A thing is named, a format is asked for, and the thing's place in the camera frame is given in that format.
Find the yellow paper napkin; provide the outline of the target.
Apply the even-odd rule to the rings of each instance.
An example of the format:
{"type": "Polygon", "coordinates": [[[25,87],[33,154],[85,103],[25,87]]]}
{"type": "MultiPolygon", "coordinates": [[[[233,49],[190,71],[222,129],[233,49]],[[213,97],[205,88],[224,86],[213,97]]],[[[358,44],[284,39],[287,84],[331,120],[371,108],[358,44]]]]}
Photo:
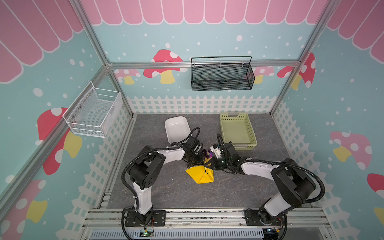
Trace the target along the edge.
{"type": "Polygon", "coordinates": [[[212,158],[205,159],[203,165],[191,167],[186,170],[186,173],[197,183],[207,184],[214,182],[214,170],[211,169],[212,158]]]}

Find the purple metal spoon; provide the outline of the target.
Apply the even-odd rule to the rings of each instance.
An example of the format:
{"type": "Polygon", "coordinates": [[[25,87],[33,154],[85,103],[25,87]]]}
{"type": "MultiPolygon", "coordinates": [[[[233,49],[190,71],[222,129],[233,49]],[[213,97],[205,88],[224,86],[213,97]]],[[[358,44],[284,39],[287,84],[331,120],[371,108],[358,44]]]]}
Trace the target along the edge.
{"type": "Polygon", "coordinates": [[[208,157],[208,152],[205,150],[205,149],[202,149],[202,153],[204,154],[204,156],[207,158],[208,157]]]}

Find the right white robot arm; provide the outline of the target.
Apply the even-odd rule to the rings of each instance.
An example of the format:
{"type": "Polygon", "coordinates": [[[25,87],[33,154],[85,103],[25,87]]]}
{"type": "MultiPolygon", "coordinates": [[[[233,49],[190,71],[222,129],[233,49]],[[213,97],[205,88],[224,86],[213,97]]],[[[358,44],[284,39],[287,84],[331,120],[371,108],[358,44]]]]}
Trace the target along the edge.
{"type": "Polygon", "coordinates": [[[289,210],[299,208],[309,201],[315,191],[316,184],[312,180],[316,176],[298,166],[292,159],[282,162],[257,160],[240,157],[231,142],[210,147],[213,160],[210,168],[232,174],[253,175],[275,182],[278,193],[267,200],[260,208],[258,215],[265,225],[272,219],[289,210]]]}

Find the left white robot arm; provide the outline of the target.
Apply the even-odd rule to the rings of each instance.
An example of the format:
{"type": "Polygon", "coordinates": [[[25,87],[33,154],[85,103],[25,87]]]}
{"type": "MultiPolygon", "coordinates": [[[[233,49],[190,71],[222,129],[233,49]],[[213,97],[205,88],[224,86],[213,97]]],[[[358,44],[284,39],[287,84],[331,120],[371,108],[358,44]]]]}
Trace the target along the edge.
{"type": "Polygon", "coordinates": [[[195,137],[188,137],[169,147],[153,148],[145,146],[131,160],[121,174],[121,181],[134,195],[134,210],[141,216],[152,209],[152,185],[158,179],[164,164],[185,160],[191,164],[203,163],[203,144],[195,137]]]}

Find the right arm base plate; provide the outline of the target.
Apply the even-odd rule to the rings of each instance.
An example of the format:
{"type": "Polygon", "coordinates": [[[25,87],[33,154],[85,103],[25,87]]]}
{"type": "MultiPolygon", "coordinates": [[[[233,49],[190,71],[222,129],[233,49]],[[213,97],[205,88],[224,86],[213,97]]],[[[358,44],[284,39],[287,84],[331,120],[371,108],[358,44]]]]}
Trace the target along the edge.
{"type": "Polygon", "coordinates": [[[259,209],[246,209],[244,211],[245,221],[247,226],[278,226],[281,227],[285,224],[287,219],[285,213],[280,213],[276,217],[269,215],[266,211],[259,209]]]}

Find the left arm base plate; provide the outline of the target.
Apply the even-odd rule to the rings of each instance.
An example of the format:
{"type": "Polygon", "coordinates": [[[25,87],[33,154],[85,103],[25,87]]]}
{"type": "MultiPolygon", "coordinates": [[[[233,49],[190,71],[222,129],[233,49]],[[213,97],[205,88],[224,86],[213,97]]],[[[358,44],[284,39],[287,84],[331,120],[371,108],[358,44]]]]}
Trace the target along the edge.
{"type": "Polygon", "coordinates": [[[166,211],[150,210],[145,215],[135,211],[128,211],[124,216],[125,227],[164,227],[166,211]]]}

